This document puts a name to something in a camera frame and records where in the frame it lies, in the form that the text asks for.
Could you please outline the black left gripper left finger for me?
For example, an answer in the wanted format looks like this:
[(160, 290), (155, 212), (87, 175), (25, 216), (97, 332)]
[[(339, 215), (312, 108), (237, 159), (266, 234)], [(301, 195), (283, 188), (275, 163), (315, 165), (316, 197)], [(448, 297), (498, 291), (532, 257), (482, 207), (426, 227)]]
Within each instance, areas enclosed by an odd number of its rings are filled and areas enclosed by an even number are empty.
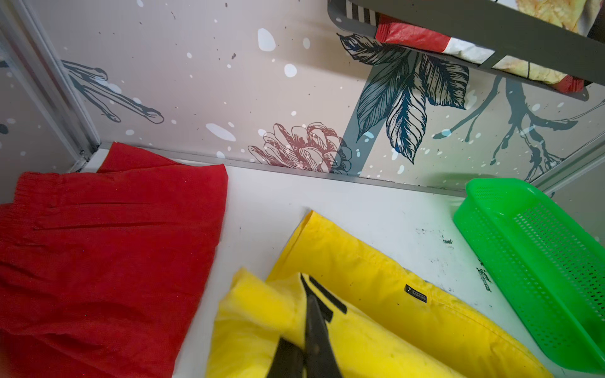
[(288, 340), (280, 338), (267, 378), (303, 378), (303, 351)]

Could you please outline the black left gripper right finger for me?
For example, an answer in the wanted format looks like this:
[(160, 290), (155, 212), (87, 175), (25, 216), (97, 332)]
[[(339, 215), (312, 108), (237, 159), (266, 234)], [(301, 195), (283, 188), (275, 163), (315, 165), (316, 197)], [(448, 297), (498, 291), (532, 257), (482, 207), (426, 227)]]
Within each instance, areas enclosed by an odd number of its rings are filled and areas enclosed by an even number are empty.
[(325, 319), (314, 295), (307, 296), (304, 357), (306, 377), (343, 377), (332, 350)]

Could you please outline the yellow shorts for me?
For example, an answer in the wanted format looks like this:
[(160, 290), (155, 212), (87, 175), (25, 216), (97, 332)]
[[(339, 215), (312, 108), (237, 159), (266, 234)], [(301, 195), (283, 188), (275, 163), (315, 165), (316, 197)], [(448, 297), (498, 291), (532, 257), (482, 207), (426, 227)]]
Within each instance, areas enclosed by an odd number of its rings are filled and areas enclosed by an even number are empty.
[(268, 278), (233, 277), (214, 321), (209, 377), (265, 377), (285, 346), (304, 348), (313, 296), (345, 377), (547, 377), (514, 337), (316, 212)]

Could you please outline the red shorts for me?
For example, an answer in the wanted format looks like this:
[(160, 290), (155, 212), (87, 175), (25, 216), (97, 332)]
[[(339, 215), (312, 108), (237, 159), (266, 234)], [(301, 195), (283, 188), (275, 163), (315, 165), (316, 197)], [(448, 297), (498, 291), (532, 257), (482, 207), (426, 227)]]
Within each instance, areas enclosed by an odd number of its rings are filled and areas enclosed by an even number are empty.
[(223, 165), (115, 143), (97, 173), (24, 173), (1, 208), (11, 377), (170, 377), (221, 237)]

